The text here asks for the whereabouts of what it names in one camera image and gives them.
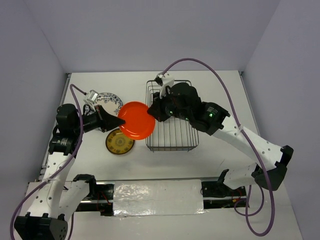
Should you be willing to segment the speckled white plate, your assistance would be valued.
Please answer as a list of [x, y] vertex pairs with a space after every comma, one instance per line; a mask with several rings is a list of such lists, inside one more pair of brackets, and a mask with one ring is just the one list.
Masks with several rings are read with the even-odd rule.
[[[114, 93], [102, 92], [98, 93], [98, 96], [95, 100], [95, 105], [101, 105], [106, 112], [111, 115], [118, 116], [120, 109], [123, 106], [122, 100]], [[94, 108], [90, 108], [89, 105], [85, 104], [83, 106], [82, 113], [85, 116], [91, 115], [95, 112]]]

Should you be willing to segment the orange plate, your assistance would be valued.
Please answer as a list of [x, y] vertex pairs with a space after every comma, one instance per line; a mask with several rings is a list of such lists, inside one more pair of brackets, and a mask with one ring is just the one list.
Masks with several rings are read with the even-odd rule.
[[125, 121], [119, 126], [121, 132], [130, 139], [144, 140], [156, 126], [156, 120], [147, 113], [148, 106], [139, 101], [131, 101], [122, 106], [118, 118]]

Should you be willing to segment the yellow brown plate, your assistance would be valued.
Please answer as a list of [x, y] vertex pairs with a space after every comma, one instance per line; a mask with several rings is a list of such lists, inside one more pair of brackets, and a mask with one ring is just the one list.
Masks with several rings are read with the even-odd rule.
[[107, 150], [114, 155], [125, 155], [133, 149], [135, 140], [127, 137], [117, 128], [111, 131], [105, 140]]

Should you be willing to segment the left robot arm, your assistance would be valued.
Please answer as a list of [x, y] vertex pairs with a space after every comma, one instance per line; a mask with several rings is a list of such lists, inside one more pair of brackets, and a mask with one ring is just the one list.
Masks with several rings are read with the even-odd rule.
[[78, 174], [64, 191], [69, 171], [76, 160], [83, 134], [97, 128], [113, 130], [125, 121], [107, 113], [100, 105], [95, 112], [82, 115], [73, 104], [58, 107], [57, 125], [49, 143], [47, 168], [38, 188], [31, 191], [35, 199], [26, 214], [17, 216], [13, 226], [23, 240], [64, 240], [70, 232], [68, 222], [80, 202], [98, 194], [96, 179]]

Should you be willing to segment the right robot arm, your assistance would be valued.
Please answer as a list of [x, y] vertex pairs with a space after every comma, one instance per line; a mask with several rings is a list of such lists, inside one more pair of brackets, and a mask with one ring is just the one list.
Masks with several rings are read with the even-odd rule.
[[241, 126], [230, 113], [214, 102], [204, 102], [197, 90], [186, 82], [166, 86], [152, 94], [147, 110], [158, 122], [174, 117], [185, 120], [199, 132], [230, 144], [253, 160], [253, 164], [238, 170], [223, 170], [217, 190], [228, 196], [235, 189], [256, 184], [276, 191], [287, 173], [294, 150], [273, 144], [250, 129]]

